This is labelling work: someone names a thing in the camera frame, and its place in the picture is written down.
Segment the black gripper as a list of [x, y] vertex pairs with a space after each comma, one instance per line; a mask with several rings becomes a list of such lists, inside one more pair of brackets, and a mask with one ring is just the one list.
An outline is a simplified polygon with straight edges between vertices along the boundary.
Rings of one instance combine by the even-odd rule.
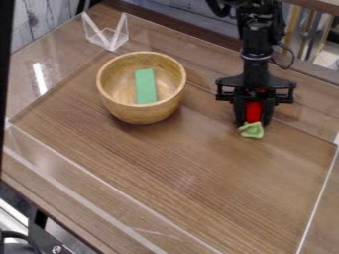
[[217, 86], [216, 99], [233, 103], [233, 112], [238, 126], [246, 120], [245, 102], [242, 99], [248, 101], [264, 100], [261, 108], [261, 124], [264, 126], [270, 121], [274, 104], [293, 102], [296, 83], [270, 74], [262, 81], [248, 81], [245, 76], [238, 74], [218, 78], [214, 84]]

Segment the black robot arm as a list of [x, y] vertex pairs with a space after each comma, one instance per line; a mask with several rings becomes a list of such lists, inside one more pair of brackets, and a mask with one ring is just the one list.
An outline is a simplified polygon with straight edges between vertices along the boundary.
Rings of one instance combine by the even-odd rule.
[[238, 36], [242, 40], [240, 56], [242, 73], [218, 78], [216, 99], [233, 105], [238, 126], [269, 124], [278, 103], [293, 102], [296, 83], [274, 77], [268, 72], [272, 47], [281, 46], [284, 20], [280, 0], [205, 0], [218, 17], [236, 10]]

